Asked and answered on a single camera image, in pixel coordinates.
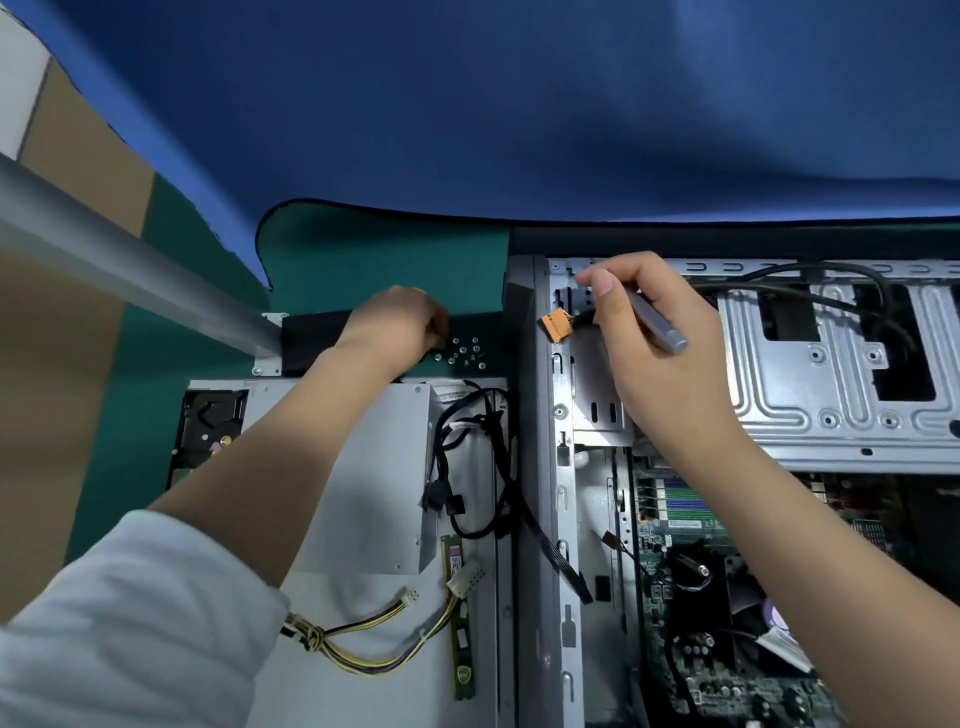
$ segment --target white connector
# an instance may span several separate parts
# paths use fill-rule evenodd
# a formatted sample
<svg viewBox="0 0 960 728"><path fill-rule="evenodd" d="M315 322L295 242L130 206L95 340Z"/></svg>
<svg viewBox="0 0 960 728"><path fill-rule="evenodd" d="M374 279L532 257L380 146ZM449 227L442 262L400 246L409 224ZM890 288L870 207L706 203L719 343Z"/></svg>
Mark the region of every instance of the white connector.
<svg viewBox="0 0 960 728"><path fill-rule="evenodd" d="M475 561L465 562L453 578L446 582L446 587L459 599L466 599L470 590L484 577L483 568Z"/></svg>

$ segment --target blue backdrop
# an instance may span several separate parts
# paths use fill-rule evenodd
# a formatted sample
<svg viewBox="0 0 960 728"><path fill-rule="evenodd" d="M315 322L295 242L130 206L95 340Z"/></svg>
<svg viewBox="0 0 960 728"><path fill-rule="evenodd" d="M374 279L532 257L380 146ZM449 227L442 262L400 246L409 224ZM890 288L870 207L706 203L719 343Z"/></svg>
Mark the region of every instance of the blue backdrop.
<svg viewBox="0 0 960 728"><path fill-rule="evenodd" d="M264 281L257 225L297 198L581 222L960 214L948 0L4 2Z"/></svg>

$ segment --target hand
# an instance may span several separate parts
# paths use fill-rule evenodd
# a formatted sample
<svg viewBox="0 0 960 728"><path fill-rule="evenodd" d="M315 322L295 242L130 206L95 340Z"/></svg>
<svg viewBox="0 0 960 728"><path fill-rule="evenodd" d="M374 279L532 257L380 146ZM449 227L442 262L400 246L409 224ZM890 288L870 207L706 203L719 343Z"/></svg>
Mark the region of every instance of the hand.
<svg viewBox="0 0 960 728"><path fill-rule="evenodd" d="M449 335L446 309L419 288L395 285L355 308L337 340L383 362L390 379L407 372Z"/></svg>
<svg viewBox="0 0 960 728"><path fill-rule="evenodd" d="M616 391L627 412L675 467L715 444L745 438L730 399L719 314L659 255L619 255L576 280L593 289ZM639 288L689 342L679 355L647 340L620 281Z"/></svg>

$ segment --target metal bar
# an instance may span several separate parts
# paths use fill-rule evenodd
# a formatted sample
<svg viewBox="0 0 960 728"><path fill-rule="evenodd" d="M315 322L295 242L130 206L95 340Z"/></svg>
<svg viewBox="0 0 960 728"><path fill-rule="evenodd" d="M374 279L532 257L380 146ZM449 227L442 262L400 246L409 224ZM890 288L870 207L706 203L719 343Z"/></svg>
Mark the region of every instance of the metal bar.
<svg viewBox="0 0 960 728"><path fill-rule="evenodd" d="M280 327L0 155L0 245L254 356Z"/></svg>

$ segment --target green mat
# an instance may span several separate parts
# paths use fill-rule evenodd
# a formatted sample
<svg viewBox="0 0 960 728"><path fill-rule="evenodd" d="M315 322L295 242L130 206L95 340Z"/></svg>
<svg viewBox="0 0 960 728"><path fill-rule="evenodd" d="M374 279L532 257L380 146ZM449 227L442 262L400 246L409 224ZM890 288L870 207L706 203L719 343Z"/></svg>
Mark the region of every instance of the green mat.
<svg viewBox="0 0 960 728"><path fill-rule="evenodd" d="M143 230L144 240L238 300L287 313L353 308L394 284L422 288L451 314L499 310L508 237L502 227L292 204L259 235L274 287L268 292L162 178L156 178ZM67 562L125 513L163 493L189 380L246 377L251 367L248 355L127 306ZM424 368L437 373L435 362Z"/></svg>

